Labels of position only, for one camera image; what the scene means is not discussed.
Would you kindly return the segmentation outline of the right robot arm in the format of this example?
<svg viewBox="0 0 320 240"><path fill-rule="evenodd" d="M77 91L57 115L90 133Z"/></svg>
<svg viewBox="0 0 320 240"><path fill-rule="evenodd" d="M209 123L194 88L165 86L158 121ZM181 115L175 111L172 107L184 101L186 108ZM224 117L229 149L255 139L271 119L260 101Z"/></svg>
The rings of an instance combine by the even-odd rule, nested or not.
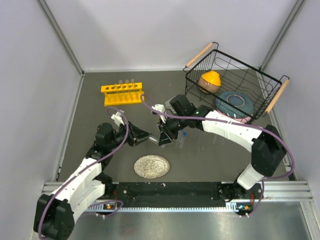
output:
<svg viewBox="0 0 320 240"><path fill-rule="evenodd" d="M272 177L286 155L278 130L267 125L259 129L224 116L206 105L195 107L185 95L179 94L165 105L156 104L152 109L160 112L157 127L159 145L166 145L178 138L184 128L198 129L230 140L251 153L251 161L239 174L233 192L245 198L252 187L265 177Z"/></svg>

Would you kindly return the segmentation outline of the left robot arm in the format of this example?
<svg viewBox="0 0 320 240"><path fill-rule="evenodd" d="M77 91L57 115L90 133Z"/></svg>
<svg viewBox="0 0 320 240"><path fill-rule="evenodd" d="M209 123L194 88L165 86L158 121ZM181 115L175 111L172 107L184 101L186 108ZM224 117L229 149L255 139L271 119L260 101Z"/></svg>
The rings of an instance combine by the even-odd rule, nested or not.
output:
<svg viewBox="0 0 320 240"><path fill-rule="evenodd" d="M79 167L51 194L37 201L33 230L39 239L66 240L80 216L102 197L114 191L112 178L103 173L114 153L122 145L137 146L152 134L131 122L120 123L115 130L110 123L97 127L95 140Z"/></svg>

